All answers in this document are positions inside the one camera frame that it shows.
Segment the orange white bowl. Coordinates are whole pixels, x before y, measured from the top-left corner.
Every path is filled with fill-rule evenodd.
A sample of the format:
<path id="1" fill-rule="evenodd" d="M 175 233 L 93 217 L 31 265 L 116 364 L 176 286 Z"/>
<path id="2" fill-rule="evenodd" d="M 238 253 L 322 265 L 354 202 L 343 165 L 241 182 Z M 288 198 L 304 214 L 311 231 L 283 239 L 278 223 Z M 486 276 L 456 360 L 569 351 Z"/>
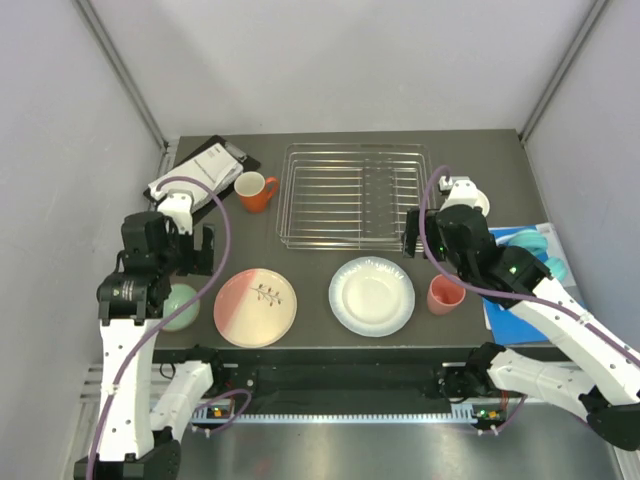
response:
<path id="1" fill-rule="evenodd" d="M 476 200 L 474 202 L 474 209 L 479 210 L 484 217 L 487 217 L 490 213 L 490 201 L 486 194 L 481 190 L 477 191 Z"/>

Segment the white blue-rimmed plate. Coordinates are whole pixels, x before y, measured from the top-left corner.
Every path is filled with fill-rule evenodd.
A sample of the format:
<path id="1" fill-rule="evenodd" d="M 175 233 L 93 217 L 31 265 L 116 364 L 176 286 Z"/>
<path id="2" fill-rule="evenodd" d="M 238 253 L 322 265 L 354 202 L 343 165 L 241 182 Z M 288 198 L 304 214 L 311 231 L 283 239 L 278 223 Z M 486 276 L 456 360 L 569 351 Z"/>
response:
<path id="1" fill-rule="evenodd" d="M 333 275 L 328 300 L 336 319 L 363 337 L 382 338 L 401 330 L 415 308 L 408 274 L 376 256 L 346 262 Z"/>

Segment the orange mug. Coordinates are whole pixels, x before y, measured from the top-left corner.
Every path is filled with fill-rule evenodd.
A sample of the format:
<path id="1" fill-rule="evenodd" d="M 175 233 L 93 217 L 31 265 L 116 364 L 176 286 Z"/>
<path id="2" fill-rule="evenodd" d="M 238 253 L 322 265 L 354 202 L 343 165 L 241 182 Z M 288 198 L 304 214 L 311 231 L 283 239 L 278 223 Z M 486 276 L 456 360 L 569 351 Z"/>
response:
<path id="1" fill-rule="evenodd" d="M 242 173 L 234 182 L 234 190 L 244 208 L 250 213 L 261 213 L 279 188 L 276 177 L 264 177 L 257 171 Z"/>

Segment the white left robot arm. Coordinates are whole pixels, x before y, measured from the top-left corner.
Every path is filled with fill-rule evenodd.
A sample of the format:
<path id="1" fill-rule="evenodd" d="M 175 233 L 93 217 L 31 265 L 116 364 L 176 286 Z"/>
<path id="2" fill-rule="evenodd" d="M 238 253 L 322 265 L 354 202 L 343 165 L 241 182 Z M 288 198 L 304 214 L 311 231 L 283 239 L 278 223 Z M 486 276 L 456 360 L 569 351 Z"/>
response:
<path id="1" fill-rule="evenodd" d="M 99 285 L 103 350 L 100 413 L 87 455 L 73 467 L 76 479 L 174 479 L 181 438 L 197 401 L 226 387 L 214 350 L 193 347 L 156 405 L 151 400 L 155 342 L 174 275 L 213 277 L 215 228 L 202 229 L 202 246 L 159 212 L 125 218 L 122 249 Z"/>

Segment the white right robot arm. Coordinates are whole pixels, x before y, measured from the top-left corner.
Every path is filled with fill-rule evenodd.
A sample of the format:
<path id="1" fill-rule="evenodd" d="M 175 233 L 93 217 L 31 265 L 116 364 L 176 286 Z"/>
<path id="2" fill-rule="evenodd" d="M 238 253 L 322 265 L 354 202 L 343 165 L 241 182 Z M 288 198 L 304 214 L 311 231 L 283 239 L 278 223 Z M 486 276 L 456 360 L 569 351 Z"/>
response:
<path id="1" fill-rule="evenodd" d="M 474 349 L 464 379 L 474 393 L 506 390 L 537 398 L 586 422 L 626 451 L 639 448 L 639 355 L 606 330 L 525 248 L 497 243 L 479 209 L 454 205 L 413 208 L 401 235 L 403 254 L 421 245 L 436 268 L 449 263 L 450 280 L 541 332 L 575 364 L 556 367 L 486 342 Z"/>

